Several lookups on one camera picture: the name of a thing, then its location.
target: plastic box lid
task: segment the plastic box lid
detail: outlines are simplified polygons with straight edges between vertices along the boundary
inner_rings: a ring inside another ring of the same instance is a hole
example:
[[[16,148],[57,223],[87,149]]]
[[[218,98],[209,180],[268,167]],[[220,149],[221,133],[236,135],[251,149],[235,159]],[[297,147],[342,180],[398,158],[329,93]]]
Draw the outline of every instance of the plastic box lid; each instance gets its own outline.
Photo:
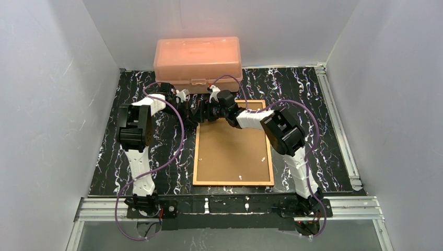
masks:
[[[243,78],[237,37],[160,39],[154,59],[156,81],[201,85],[230,74]],[[235,82],[223,78],[217,83]]]

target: cork board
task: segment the cork board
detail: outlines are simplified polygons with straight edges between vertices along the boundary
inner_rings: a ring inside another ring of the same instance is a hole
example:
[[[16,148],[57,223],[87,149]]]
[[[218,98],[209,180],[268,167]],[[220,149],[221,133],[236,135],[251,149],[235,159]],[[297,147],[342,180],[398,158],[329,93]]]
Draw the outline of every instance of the cork board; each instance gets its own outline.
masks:
[[[245,107],[244,100],[236,100]],[[264,100],[248,100],[249,108],[263,109]],[[197,127],[194,185],[273,186],[271,148],[262,130],[231,127],[225,119]]]

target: white panel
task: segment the white panel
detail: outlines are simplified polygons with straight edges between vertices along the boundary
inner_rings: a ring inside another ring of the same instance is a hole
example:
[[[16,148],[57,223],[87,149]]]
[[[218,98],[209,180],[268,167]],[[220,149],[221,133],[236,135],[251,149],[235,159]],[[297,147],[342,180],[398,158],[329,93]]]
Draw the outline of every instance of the white panel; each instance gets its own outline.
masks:
[[[441,250],[442,1],[361,1],[328,76],[395,250]]]
[[[82,2],[0,3],[0,249],[65,250],[118,75]]]
[[[243,66],[325,62],[359,0],[84,0],[117,65],[153,69],[158,39],[237,36]]]

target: purple cable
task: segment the purple cable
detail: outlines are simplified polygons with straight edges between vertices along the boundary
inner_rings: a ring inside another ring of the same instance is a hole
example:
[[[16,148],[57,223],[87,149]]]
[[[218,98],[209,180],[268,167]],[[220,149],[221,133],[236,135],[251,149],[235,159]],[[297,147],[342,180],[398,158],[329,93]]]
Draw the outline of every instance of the purple cable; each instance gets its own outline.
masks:
[[[318,142],[319,142],[319,138],[320,138],[320,129],[319,129],[317,120],[316,120],[314,114],[312,114],[312,112],[306,106],[304,106],[303,104],[301,104],[299,102],[296,102],[296,101],[293,101],[293,100],[288,100],[288,99],[283,99],[283,100],[276,101],[276,102],[266,106],[263,110],[255,111],[254,113],[266,111],[266,110],[270,109],[271,107],[273,107],[275,105],[278,105],[280,103],[291,103],[291,104],[300,106],[301,108],[303,108],[309,114],[309,116],[311,117],[311,119],[312,119],[312,121],[314,123],[314,127],[316,129],[316,137],[314,139],[314,143],[312,144],[311,149],[305,154],[306,176],[308,177],[309,176],[309,169],[310,169],[310,165],[309,165],[309,161],[308,161],[308,154],[312,153],[313,150],[317,147]],[[312,197],[315,200],[317,200],[317,202],[321,205],[321,208],[323,210],[323,215],[324,215],[323,226],[321,227],[320,231],[317,234],[312,236],[312,237],[317,237],[317,236],[319,236],[323,232],[324,228],[326,227],[326,218],[327,218],[326,217],[326,208],[324,208],[323,202],[321,202],[321,200],[319,198],[317,198],[316,194],[312,191],[311,182],[310,182],[309,178],[307,179],[307,181],[308,181],[309,192],[311,193]]]
[[[163,99],[157,98],[157,97],[150,96],[150,95],[148,95],[148,94],[146,93],[146,89],[147,89],[149,86],[152,86],[152,85],[154,85],[154,84],[158,84],[158,83],[164,83],[164,82],[154,82],[154,83],[152,83],[152,84],[149,84],[148,86],[146,86],[146,87],[143,88],[143,93],[146,95],[146,97],[149,97],[149,98],[151,98],[151,99],[155,99],[155,100],[159,100],[159,101],[165,103],[167,106],[169,106],[169,107],[170,107],[170,108],[176,113],[177,117],[179,118],[180,127],[181,127],[181,140],[180,140],[179,148],[178,148],[177,151],[176,151],[176,154],[175,154],[175,155],[174,155],[174,156],[173,156],[168,162],[166,162],[164,165],[162,165],[162,166],[160,166],[160,167],[158,167],[158,168],[156,168],[156,169],[154,169],[154,170],[151,170],[151,171],[146,172],[146,173],[144,173],[144,174],[140,174],[140,175],[138,175],[138,176],[135,177],[133,180],[129,181],[129,182],[128,182],[128,183],[127,183],[127,184],[126,184],[126,185],[125,185],[120,191],[119,191],[119,193],[117,194],[117,201],[115,202],[115,211],[114,211],[115,223],[117,224],[117,227],[119,228],[120,232],[121,232],[124,236],[126,236],[127,238],[132,239],[132,240],[134,240],[134,241],[144,241],[144,240],[146,240],[146,239],[149,239],[149,238],[154,237],[157,233],[155,233],[154,235],[152,235],[152,236],[150,236],[150,237],[147,237],[147,238],[134,238],[134,237],[132,237],[132,236],[126,234],[126,232],[122,229],[121,225],[119,224],[119,220],[118,220],[118,217],[117,217],[117,208],[118,208],[118,205],[119,205],[120,196],[123,194],[123,191],[125,191],[125,190],[126,190],[126,189],[127,189],[132,183],[134,183],[135,180],[140,179],[140,178],[142,178],[142,177],[144,177],[144,176],[146,176],[146,175],[148,175],[148,174],[155,173],[155,172],[157,172],[157,171],[159,171],[159,170],[165,168],[165,167],[168,166],[169,164],[171,164],[171,163],[174,161],[174,159],[176,159],[176,158],[179,156],[180,151],[183,149],[183,142],[184,142],[184,125],[183,125],[183,120],[181,119],[179,112],[178,112],[177,109],[176,109],[173,105],[171,105],[169,102],[167,102],[167,101],[165,101],[165,100],[163,100]]]
[[[238,86],[240,86],[241,92],[243,93],[243,96],[244,96],[244,103],[246,104],[246,110],[248,110],[248,109],[249,109],[249,106],[248,106],[248,99],[247,99],[247,97],[246,97],[246,94],[244,93],[244,89],[243,89],[243,87],[241,86],[240,81],[238,81],[238,79],[236,79],[234,76],[229,75],[229,74],[225,74],[225,75],[223,75],[223,76],[220,76],[220,77],[218,77],[216,80],[214,80],[214,82],[213,82],[212,84],[210,84],[209,87],[212,86],[212,85],[215,85],[215,83],[216,83],[217,81],[219,81],[222,77],[230,77],[230,78],[233,78],[233,79],[237,82],[237,84],[238,84]]]

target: purple wire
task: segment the purple wire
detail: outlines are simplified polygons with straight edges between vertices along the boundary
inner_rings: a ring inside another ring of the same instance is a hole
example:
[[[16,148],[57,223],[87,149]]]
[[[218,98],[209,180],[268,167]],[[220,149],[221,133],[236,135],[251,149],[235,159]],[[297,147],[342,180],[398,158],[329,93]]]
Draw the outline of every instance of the purple wire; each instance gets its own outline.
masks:
[[[240,90],[241,90],[241,92],[243,93],[243,96],[244,96],[244,103],[246,104],[246,110],[248,110],[248,109],[249,109],[249,106],[248,106],[248,99],[247,99],[247,97],[246,97],[246,94],[245,94],[245,92],[244,92],[244,89],[243,89],[243,87],[241,86],[240,81],[238,81],[238,79],[236,79],[234,76],[229,75],[229,74],[225,74],[225,75],[223,75],[223,76],[218,77],[216,80],[214,80],[214,82],[213,82],[211,85],[215,85],[215,83],[216,83],[217,81],[219,81],[222,77],[230,77],[230,78],[233,78],[233,79],[237,82],[237,84],[238,84],[238,86],[240,86]]]
[[[273,107],[273,106],[275,106],[275,105],[278,105],[278,104],[280,104],[280,103],[290,103],[290,104],[294,104],[294,105],[297,105],[297,106],[303,108],[303,109],[309,114],[309,116],[311,117],[311,119],[312,119],[312,121],[313,121],[313,123],[314,123],[314,127],[315,127],[315,129],[316,129],[316,134],[315,134],[315,138],[314,138],[314,143],[312,144],[311,149],[305,154],[305,161],[306,161],[306,176],[308,177],[307,181],[308,181],[309,192],[311,193],[312,197],[313,197],[315,200],[317,200],[317,202],[321,205],[321,208],[322,208],[322,210],[323,210],[323,215],[324,215],[324,223],[323,223],[323,226],[321,227],[320,231],[319,231],[317,234],[315,234],[315,235],[312,236],[312,237],[317,237],[317,236],[319,236],[319,235],[323,232],[324,228],[326,227],[326,218],[327,218],[327,217],[326,217],[326,208],[324,207],[323,202],[321,202],[321,200],[320,200],[319,198],[317,198],[316,194],[312,191],[312,188],[311,188],[311,181],[309,180],[309,169],[310,169],[310,165],[309,165],[309,161],[308,161],[308,154],[312,153],[313,150],[314,150],[314,149],[317,147],[317,145],[318,145],[319,138],[320,138],[320,129],[319,129],[319,126],[318,126],[318,123],[317,123],[317,120],[316,120],[314,114],[312,114],[312,112],[311,112],[311,111],[310,111],[305,105],[303,105],[303,104],[301,104],[301,103],[299,103],[299,102],[297,102],[297,101],[293,101],[293,100],[282,99],[282,100],[276,101],[276,102],[274,102],[274,103],[272,103],[272,104],[266,106],[266,108],[264,108],[263,110],[259,110],[259,111],[255,111],[255,112],[253,111],[253,113],[259,113],[259,112],[266,111],[266,110],[270,109],[271,107]]]
[[[165,101],[165,100],[163,100],[163,99],[160,99],[160,98],[157,98],[157,97],[150,96],[150,95],[148,95],[148,94],[146,93],[146,89],[147,89],[149,86],[153,86],[154,84],[158,84],[158,83],[164,83],[164,82],[154,82],[154,83],[152,83],[152,84],[149,84],[148,86],[146,86],[146,87],[143,88],[143,93],[146,95],[146,97],[149,97],[149,98],[151,98],[151,99],[155,99],[155,100],[159,100],[159,101],[165,103],[167,106],[169,106],[169,107],[170,107],[170,108],[176,113],[177,117],[179,118],[180,127],[181,127],[181,140],[180,140],[179,148],[178,148],[177,151],[176,151],[176,154],[175,154],[175,155],[174,155],[174,156],[173,156],[168,162],[166,162],[164,165],[162,165],[162,166],[160,166],[160,167],[158,167],[158,168],[156,168],[156,169],[154,169],[154,170],[151,170],[151,171],[146,172],[146,173],[144,173],[144,174],[140,174],[140,175],[138,175],[138,176],[135,177],[133,180],[129,181],[129,182],[128,182],[128,183],[127,183],[127,184],[126,184],[126,185],[125,185],[120,191],[119,191],[119,193],[117,194],[117,201],[115,202],[115,211],[114,211],[115,223],[117,224],[117,227],[119,228],[120,232],[121,232],[124,236],[126,236],[127,238],[132,239],[132,240],[134,240],[134,241],[144,241],[144,240],[146,240],[146,239],[149,239],[149,238],[154,237],[157,233],[155,233],[154,235],[152,235],[152,236],[150,236],[150,237],[148,237],[148,238],[134,238],[134,237],[128,235],[128,234],[122,229],[122,227],[121,227],[121,225],[120,225],[120,223],[119,223],[118,217],[117,217],[117,208],[118,208],[118,205],[119,205],[120,197],[121,197],[121,195],[123,194],[123,191],[125,191],[125,190],[126,190],[126,189],[127,189],[132,183],[134,183],[135,180],[140,179],[140,178],[142,178],[142,177],[144,177],[144,176],[146,176],[146,175],[148,175],[148,174],[155,173],[155,172],[157,172],[157,171],[159,171],[159,170],[165,168],[165,167],[168,166],[169,164],[171,164],[171,163],[174,161],[174,159],[176,159],[176,158],[180,155],[180,151],[183,149],[183,142],[184,142],[184,125],[183,125],[183,120],[181,119],[179,112],[177,111],[177,109],[176,109],[173,105],[171,105],[171,103],[169,103],[169,102],[167,102],[167,101]]]

